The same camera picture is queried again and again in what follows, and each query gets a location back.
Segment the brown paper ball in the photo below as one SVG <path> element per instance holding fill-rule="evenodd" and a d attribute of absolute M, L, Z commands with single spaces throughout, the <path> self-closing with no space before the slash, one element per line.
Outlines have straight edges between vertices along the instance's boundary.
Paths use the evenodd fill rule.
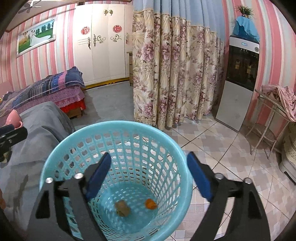
<path fill-rule="evenodd" d="M 116 214 L 120 217 L 127 217 L 130 214 L 130 207 L 124 200 L 119 200 L 115 204 Z"/>

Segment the half peeled mandarin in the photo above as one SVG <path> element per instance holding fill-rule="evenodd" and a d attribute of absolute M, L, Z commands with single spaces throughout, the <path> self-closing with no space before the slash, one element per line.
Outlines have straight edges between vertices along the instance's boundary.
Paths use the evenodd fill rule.
<path fill-rule="evenodd" d="M 145 204 L 145 207 L 149 210 L 155 210 L 158 207 L 157 203 L 150 198 L 148 198 L 144 204 Z"/>

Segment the pink pig mug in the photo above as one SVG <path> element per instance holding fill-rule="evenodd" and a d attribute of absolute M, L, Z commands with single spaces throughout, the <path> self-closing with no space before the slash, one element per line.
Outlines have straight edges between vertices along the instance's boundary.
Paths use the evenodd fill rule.
<path fill-rule="evenodd" d="M 10 112 L 10 114 L 6 118 L 6 123 L 5 124 L 7 126 L 8 125 L 13 125 L 14 129 L 23 127 L 22 119 L 21 119 L 20 115 L 18 114 L 18 112 L 15 109 L 13 109 Z"/>

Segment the grey blue table cloth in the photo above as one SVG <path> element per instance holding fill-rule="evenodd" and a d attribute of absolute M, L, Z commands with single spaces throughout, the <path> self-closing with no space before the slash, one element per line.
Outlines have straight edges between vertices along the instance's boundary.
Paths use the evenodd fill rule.
<path fill-rule="evenodd" d="M 22 236 L 26 236 L 44 163 L 56 145 L 75 128 L 53 102 L 27 109 L 21 113 L 21 118 L 28 136 L 12 147 L 10 160 L 1 165 L 1 190 L 6 217 Z"/>

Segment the pink headboard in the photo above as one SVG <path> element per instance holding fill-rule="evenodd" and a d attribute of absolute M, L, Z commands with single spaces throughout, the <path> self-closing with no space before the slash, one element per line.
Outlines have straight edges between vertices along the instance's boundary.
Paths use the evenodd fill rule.
<path fill-rule="evenodd" d="M 7 94 L 8 92 L 13 92 L 13 87 L 9 81 L 5 81 L 3 83 L 0 83 L 0 96 L 1 98 Z"/>

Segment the bed with plaid quilt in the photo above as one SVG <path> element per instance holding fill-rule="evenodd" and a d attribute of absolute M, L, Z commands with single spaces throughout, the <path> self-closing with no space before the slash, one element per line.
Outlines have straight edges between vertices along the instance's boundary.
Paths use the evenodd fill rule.
<path fill-rule="evenodd" d="M 64 72 L 49 75 L 22 90 L 12 92 L 8 95 L 8 99 L 1 103 L 1 117 L 27 102 L 45 97 L 65 88 L 76 85 L 84 88 L 85 85 L 82 76 L 83 73 L 74 66 Z"/>

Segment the framed wedding picture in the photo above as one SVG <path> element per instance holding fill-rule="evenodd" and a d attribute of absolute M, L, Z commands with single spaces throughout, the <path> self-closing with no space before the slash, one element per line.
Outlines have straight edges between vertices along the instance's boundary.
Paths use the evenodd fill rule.
<path fill-rule="evenodd" d="M 39 46 L 56 40 L 54 24 L 57 18 L 50 18 L 33 25 L 18 34 L 16 39 L 16 56 L 19 57 Z"/>

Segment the blue plastic waste basket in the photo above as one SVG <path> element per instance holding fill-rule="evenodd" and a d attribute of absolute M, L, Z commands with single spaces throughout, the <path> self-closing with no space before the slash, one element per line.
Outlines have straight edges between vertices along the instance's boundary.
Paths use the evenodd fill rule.
<path fill-rule="evenodd" d="M 166 240 L 190 206 L 193 180 L 186 156 L 167 134 L 143 123 L 113 120 L 81 128 L 66 137 L 48 156 L 40 176 L 63 181 L 84 173 L 104 153 L 111 166 L 97 196 L 88 202 L 107 240 Z M 149 210 L 150 198 L 158 207 Z M 127 217 L 115 203 L 130 207 Z"/>

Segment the pink cloth on rack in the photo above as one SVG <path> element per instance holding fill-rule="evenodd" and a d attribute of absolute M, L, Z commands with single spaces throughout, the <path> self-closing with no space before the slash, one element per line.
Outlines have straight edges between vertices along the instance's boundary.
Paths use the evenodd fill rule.
<path fill-rule="evenodd" d="M 261 91 L 279 101 L 283 106 L 288 119 L 291 122 L 295 122 L 295 93 L 291 87 L 267 84 L 262 85 Z"/>

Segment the white wardrobe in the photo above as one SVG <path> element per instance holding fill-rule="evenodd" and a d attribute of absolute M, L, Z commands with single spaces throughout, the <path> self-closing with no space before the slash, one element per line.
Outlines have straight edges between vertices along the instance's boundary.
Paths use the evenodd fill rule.
<path fill-rule="evenodd" d="M 128 77 L 133 6 L 85 4 L 73 17 L 74 65 L 86 86 Z"/>

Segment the black white water dispenser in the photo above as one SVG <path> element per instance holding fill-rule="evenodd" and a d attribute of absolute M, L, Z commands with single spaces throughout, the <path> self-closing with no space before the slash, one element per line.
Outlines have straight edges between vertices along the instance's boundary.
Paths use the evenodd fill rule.
<path fill-rule="evenodd" d="M 216 119 L 235 131 L 240 130 L 253 96 L 259 52 L 258 43 L 230 36 L 226 80 Z"/>

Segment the floral curtain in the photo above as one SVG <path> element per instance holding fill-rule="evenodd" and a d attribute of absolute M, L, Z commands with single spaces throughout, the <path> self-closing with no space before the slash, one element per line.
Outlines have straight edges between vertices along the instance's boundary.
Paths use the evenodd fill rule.
<path fill-rule="evenodd" d="M 135 121 L 163 130 L 210 113 L 224 72 L 222 1 L 134 1 L 132 45 Z"/>

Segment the blue cloth on dispenser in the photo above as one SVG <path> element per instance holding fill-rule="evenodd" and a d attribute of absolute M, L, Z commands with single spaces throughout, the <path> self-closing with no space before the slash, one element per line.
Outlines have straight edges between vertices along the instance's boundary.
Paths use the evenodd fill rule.
<path fill-rule="evenodd" d="M 251 19 L 244 16 L 239 16 L 235 20 L 232 35 L 255 43 L 260 42 L 260 36 L 255 24 Z"/>

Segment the small potted plant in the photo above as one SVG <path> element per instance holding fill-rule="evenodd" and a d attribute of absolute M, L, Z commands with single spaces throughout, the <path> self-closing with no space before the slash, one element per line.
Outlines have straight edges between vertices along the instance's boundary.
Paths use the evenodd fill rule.
<path fill-rule="evenodd" d="M 253 9 L 248 6 L 239 5 L 236 7 L 236 11 L 239 11 L 243 17 L 248 19 L 253 16 Z"/>

